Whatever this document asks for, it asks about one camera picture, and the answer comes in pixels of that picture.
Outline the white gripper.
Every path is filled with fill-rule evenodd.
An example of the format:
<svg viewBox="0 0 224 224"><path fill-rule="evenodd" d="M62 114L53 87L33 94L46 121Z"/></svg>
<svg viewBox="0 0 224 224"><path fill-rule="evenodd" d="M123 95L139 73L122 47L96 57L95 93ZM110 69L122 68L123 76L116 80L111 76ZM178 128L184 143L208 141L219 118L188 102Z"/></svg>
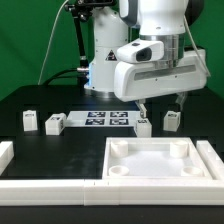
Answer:
<svg viewBox="0 0 224 224"><path fill-rule="evenodd" d="M124 102L136 101L142 119L147 117L146 98L177 94L175 103L182 111L188 93L206 85L203 65L194 51L187 51L174 68L156 69L153 62L119 62L114 75L114 94Z"/></svg>

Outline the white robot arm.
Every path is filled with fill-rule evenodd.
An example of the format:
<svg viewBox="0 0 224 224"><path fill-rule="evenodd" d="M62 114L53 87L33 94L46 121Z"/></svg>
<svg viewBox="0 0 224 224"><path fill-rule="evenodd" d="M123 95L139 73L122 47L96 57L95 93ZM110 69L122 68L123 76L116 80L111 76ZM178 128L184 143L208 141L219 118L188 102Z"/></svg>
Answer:
<svg viewBox="0 0 224 224"><path fill-rule="evenodd" d="M144 107L147 98L186 94L206 85L205 51L184 48L204 0L119 0L93 9L94 59L86 93Z"/></svg>

